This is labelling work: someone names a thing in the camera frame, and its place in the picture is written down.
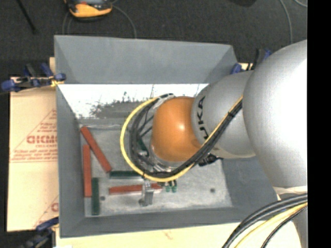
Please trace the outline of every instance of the orange device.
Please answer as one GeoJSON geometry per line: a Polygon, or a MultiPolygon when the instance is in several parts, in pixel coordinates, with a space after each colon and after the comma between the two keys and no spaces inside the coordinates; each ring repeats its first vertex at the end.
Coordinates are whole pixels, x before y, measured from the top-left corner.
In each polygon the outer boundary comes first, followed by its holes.
{"type": "Polygon", "coordinates": [[[64,0],[69,12],[81,20],[93,20],[111,12],[109,0],[64,0]]]}

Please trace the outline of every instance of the blue clamp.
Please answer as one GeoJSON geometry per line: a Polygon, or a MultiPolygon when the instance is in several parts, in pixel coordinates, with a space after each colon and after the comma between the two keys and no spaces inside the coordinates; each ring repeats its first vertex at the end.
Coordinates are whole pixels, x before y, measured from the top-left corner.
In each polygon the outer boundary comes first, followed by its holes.
{"type": "Polygon", "coordinates": [[[235,63],[235,65],[232,67],[230,74],[236,74],[243,71],[243,67],[239,63],[235,63]]]}
{"type": "Polygon", "coordinates": [[[42,75],[35,72],[31,64],[27,64],[23,70],[23,76],[16,80],[10,79],[1,83],[4,92],[19,92],[21,90],[51,85],[53,82],[62,82],[67,77],[64,73],[53,74],[46,63],[40,65],[42,75]]]}

